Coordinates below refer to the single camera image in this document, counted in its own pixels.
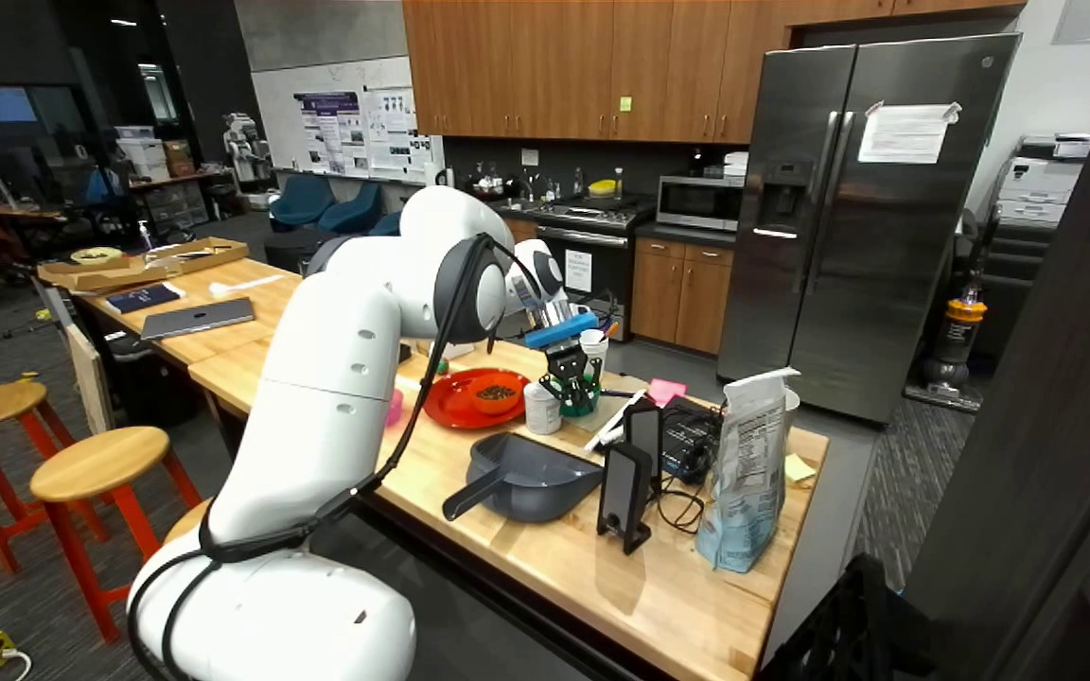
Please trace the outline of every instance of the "floor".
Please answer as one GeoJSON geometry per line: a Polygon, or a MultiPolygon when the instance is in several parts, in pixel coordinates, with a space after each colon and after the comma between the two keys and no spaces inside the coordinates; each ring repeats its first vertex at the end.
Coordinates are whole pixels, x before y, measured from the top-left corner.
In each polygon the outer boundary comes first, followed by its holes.
{"type": "MultiPolygon", "coordinates": [[[[265,225],[246,217],[220,225],[217,234],[261,241],[265,225]]],[[[612,345],[610,367],[677,379],[688,381],[692,393],[718,399],[709,355],[632,340],[612,345]]],[[[36,370],[48,386],[55,408],[72,430],[89,430],[60,333],[37,317],[32,288],[0,288],[0,381],[20,379],[24,370],[36,370]]],[[[833,447],[770,647],[818,606],[853,551],[880,557],[890,567],[890,582],[902,589],[968,424],[974,418],[965,413],[917,400],[902,400],[897,420],[886,430],[829,413],[800,413],[800,427],[824,430],[833,447]]],[[[225,482],[227,451],[206,418],[195,418],[183,427],[177,451],[206,491],[225,482]]],[[[24,440],[4,427],[0,461],[14,486],[27,486],[36,461],[24,440]]],[[[145,501],[154,510],[158,530],[177,520],[168,482],[148,482],[145,501]]],[[[330,545],[342,562],[372,567],[417,606],[417,676],[579,676],[554,650],[538,647],[518,628],[507,628],[408,551],[372,539],[372,530],[346,526],[336,534],[342,541],[330,545]]],[[[97,557],[104,573],[123,580],[133,575],[130,549],[105,545],[97,557]]],[[[20,563],[20,580],[4,580],[0,573],[0,628],[36,654],[36,676],[145,676],[130,659],[130,647],[97,642],[48,534],[24,539],[20,563]]]]}

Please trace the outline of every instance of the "black pan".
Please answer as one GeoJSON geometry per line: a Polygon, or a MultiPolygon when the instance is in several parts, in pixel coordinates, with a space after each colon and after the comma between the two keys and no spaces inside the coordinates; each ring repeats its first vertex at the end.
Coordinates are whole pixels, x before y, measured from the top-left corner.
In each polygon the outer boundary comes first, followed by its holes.
{"type": "Polygon", "coordinates": [[[442,501],[442,520],[467,515],[473,502],[514,524],[557,524],[591,488],[600,488],[603,466],[572,459],[538,440],[514,430],[487,434],[470,451],[467,488],[442,501]]]}

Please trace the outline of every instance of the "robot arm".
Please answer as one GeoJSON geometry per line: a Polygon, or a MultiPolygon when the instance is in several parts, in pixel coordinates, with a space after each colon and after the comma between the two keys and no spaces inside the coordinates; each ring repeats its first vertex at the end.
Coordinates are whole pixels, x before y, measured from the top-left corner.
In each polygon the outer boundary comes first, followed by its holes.
{"type": "Polygon", "coordinates": [[[356,239],[299,285],[201,539],[164,545],[135,575],[133,642],[164,667],[195,676],[408,674],[412,611],[378,580],[297,549],[201,551],[206,539],[225,549],[299,541],[312,520],[376,482],[398,340],[482,340],[501,322],[504,274],[473,251],[482,239],[511,251],[504,219],[430,186],[400,225],[400,239],[356,239]]]}

